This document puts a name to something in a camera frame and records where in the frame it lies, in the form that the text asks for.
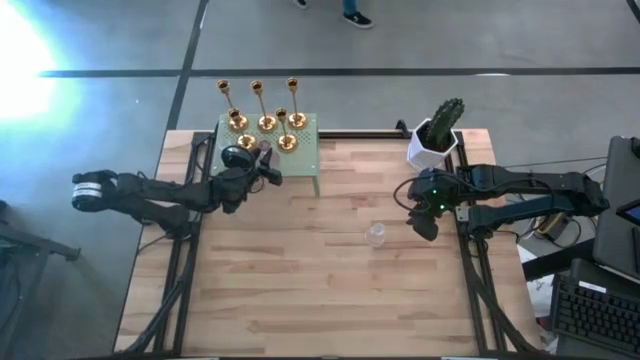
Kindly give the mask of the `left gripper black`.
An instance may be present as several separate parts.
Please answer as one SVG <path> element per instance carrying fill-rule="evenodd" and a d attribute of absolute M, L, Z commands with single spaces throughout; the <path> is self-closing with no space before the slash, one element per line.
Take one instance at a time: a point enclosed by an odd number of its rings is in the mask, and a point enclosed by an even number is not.
<path fill-rule="evenodd" d="M 214 177 L 214 200 L 224 213 L 234 213 L 247 200 L 257 174 L 256 161 L 259 154 L 258 149 L 247 150 L 239 145 L 227 146 L 222 151 L 221 159 L 226 169 Z M 261 153 L 259 164 L 266 170 L 260 170 L 259 173 L 270 184 L 281 186 L 281 172 L 270 169 L 272 154 L 272 149 Z"/>

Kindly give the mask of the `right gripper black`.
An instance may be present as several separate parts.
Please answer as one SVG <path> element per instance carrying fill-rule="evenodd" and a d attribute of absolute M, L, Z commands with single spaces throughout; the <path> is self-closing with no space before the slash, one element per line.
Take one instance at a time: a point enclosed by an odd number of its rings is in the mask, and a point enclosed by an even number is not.
<path fill-rule="evenodd" d="M 450 201 L 453 183 L 447 177 L 449 173 L 441 169 L 425 169 L 410 183 L 407 197 L 416 203 L 416 210 L 431 215 L 442 215 L 452 208 Z M 409 214 L 407 225 L 418 226 L 418 234 L 427 241 L 434 241 L 439 232 L 435 217 Z"/>

